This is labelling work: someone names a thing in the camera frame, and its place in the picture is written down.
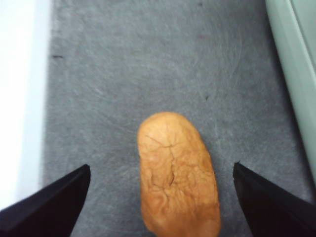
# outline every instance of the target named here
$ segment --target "gray carpet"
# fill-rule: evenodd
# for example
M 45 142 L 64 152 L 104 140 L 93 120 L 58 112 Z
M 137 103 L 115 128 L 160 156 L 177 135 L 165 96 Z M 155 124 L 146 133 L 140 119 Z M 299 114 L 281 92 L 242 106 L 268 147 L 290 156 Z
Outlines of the gray carpet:
M 234 162 L 315 203 L 263 0 L 54 0 L 44 183 L 84 163 L 73 237 L 152 237 L 140 213 L 136 133 L 185 115 L 212 154 L 221 237 L 249 237 Z

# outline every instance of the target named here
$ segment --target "crusty bread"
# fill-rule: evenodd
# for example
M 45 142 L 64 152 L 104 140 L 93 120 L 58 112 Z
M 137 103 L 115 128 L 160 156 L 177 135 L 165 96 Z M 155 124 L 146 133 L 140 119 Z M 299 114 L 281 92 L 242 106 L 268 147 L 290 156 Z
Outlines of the crusty bread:
M 137 136 L 141 209 L 158 237 L 216 237 L 221 218 L 215 174 L 198 131 L 182 115 L 147 118 Z

